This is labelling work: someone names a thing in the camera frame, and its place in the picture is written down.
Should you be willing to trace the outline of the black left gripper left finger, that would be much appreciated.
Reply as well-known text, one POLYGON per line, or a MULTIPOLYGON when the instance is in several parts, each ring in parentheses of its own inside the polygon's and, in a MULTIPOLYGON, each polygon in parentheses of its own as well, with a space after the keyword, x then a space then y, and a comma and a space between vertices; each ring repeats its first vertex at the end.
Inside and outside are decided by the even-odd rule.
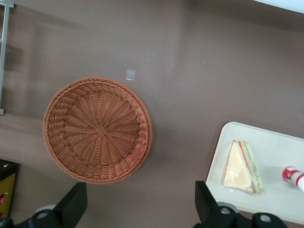
POLYGON ((2 228, 75 228, 87 209, 87 187, 76 183, 53 209, 34 213, 27 220, 14 224, 10 218, 0 220, 2 228))

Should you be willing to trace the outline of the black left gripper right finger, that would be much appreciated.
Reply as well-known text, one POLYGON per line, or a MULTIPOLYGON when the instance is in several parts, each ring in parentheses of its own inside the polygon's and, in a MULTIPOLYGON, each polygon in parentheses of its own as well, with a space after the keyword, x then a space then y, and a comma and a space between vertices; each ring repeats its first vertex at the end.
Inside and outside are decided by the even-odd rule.
POLYGON ((252 218, 244 217, 232 204, 217 203, 204 181, 195 182, 195 207, 200 219, 196 228, 286 228, 277 216, 256 213, 252 218))

